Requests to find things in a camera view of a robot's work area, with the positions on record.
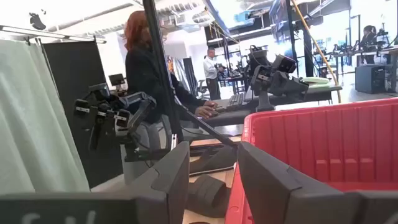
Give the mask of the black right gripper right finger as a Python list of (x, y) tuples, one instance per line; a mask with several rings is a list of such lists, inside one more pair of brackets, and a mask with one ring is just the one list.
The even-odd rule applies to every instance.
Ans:
[(396, 191), (340, 191), (248, 142), (238, 166), (255, 223), (397, 223)]

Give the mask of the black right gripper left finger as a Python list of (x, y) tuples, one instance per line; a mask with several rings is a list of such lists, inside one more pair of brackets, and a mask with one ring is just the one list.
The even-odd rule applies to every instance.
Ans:
[(2, 224), (181, 223), (190, 146), (181, 142), (129, 185), (111, 192), (1, 196)]

